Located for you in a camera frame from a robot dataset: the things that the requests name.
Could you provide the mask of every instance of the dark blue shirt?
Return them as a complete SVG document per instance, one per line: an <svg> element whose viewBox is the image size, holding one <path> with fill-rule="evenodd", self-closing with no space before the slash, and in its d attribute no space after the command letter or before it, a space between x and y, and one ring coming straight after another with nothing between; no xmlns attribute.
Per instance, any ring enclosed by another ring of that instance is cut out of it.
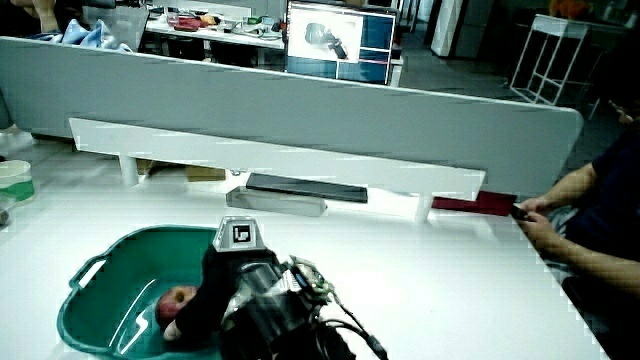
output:
<svg viewBox="0 0 640 360"><path fill-rule="evenodd" d="M566 237L592 250L640 258L640 135L624 132L593 168L598 181L567 223Z"/></svg>

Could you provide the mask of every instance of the person's hand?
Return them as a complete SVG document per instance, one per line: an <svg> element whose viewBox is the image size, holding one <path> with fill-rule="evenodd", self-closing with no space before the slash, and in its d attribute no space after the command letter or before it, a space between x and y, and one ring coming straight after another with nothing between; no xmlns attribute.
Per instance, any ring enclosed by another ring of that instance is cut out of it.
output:
<svg viewBox="0 0 640 360"><path fill-rule="evenodd" d="M540 253L548 252L561 236L553 229L549 220L536 212L529 212L527 221L516 221L531 244Z"/></svg>
<svg viewBox="0 0 640 360"><path fill-rule="evenodd" d="M533 211L543 215L546 215L549 211L552 210L549 206L549 201L543 196L523 201L520 204L520 208L525 211Z"/></svg>

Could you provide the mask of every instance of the wire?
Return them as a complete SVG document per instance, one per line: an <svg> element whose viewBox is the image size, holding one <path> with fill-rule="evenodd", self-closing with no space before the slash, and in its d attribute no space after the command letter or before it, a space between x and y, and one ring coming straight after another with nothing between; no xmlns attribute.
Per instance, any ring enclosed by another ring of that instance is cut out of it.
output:
<svg viewBox="0 0 640 360"><path fill-rule="evenodd" d="M358 325L358 327L360 329L362 329L362 331L364 330L364 326L362 326L362 324L358 321L358 319L356 319L356 316L353 315L353 313L351 311L349 311L344 304L342 303L342 301L340 301L340 298L338 297L338 295L335 292L332 292L331 295L333 295L333 300L335 301L336 304L338 304L338 306L340 306L340 308L342 309L342 311L345 312L345 314L349 315L349 317L356 323L356 325Z"/></svg>
<svg viewBox="0 0 640 360"><path fill-rule="evenodd" d="M375 338L373 335L369 335L364 329L360 326L360 328L349 324L342 320L329 319L323 320L318 324L316 328L316 348L318 353L321 355L323 360L331 360L329 356L329 352L327 351L327 337L326 333L331 329L347 329L356 335L360 336L369 346L369 348L376 354L378 359L380 360L388 360L387 351L382 347L380 341Z"/></svg>

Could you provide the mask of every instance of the computer monitor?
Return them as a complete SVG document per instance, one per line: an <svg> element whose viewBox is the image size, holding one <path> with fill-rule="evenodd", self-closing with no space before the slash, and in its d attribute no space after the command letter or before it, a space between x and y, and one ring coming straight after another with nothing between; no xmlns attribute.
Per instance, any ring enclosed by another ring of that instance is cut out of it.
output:
<svg viewBox="0 0 640 360"><path fill-rule="evenodd" d="M291 0L285 71L386 85L395 22L391 9Z"/></svg>

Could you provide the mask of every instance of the desk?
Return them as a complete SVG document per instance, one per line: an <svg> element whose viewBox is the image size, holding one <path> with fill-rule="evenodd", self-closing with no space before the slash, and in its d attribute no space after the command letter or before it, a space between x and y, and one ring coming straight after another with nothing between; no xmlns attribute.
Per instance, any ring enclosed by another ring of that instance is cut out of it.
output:
<svg viewBox="0 0 640 360"><path fill-rule="evenodd" d="M319 218L246 211L225 206L232 184L187 183L180 169L126 188L114 158L25 133L0 136L0 147L31 162L36 187L0 231L5 309L19 310L3 313L4 359L95 359L55 327L84 262L142 227L216 227L224 215L255 217L267 246L313 260L392 360L607 358L511 218L434 210L416 224L335 207Z"/></svg>
<svg viewBox="0 0 640 360"><path fill-rule="evenodd" d="M178 31L174 30L172 26L167 24L166 15L161 15L156 20L147 21L147 26L145 27L145 31L148 31L153 34L163 34L163 35L173 35L173 36L183 36L194 39L202 39L208 41L218 41L229 44L238 44L238 45L249 45L255 46L258 50L258 65L264 65L264 49L276 49L276 50L284 50L284 43L282 42L282 37L253 37L249 35L241 35L241 34L233 34L233 33L224 33L223 31L218 31L214 28L201 28L198 31Z"/></svg>

